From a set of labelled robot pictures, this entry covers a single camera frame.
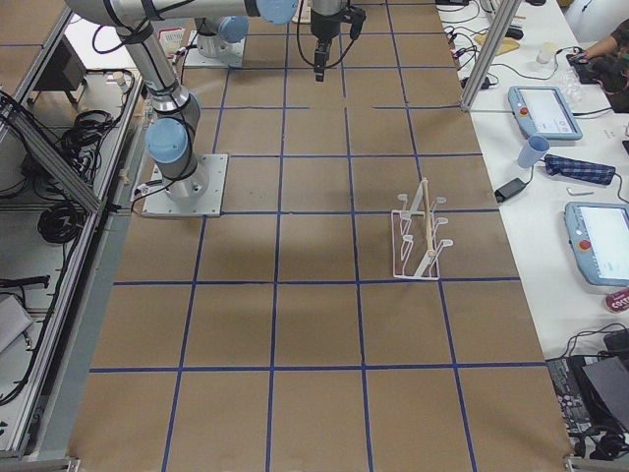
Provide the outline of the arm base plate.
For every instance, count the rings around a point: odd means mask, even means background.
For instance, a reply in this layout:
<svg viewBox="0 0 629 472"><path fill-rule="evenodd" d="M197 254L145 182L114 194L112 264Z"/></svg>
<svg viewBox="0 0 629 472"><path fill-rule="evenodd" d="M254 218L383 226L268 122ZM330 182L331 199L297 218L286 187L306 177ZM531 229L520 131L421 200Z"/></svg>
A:
<svg viewBox="0 0 629 472"><path fill-rule="evenodd" d="M230 43L220 35L198 35L193 29L189 38L184 66L186 68L241 68L246 39Z"/></svg>
<svg viewBox="0 0 629 472"><path fill-rule="evenodd" d="M142 216L218 217L222 210L228 165L227 154L197 155L196 172L168 190L153 186L143 200Z"/></svg>

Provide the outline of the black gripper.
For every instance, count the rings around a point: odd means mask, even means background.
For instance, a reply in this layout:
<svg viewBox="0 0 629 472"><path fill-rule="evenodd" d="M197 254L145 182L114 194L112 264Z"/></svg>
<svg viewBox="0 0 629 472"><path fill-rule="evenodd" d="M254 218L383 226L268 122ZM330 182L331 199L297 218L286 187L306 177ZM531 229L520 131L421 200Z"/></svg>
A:
<svg viewBox="0 0 629 472"><path fill-rule="evenodd" d="M318 42L314 50L314 77L323 82L329 58L329 42L340 32L344 3L341 0L313 0L311 33Z"/></svg>

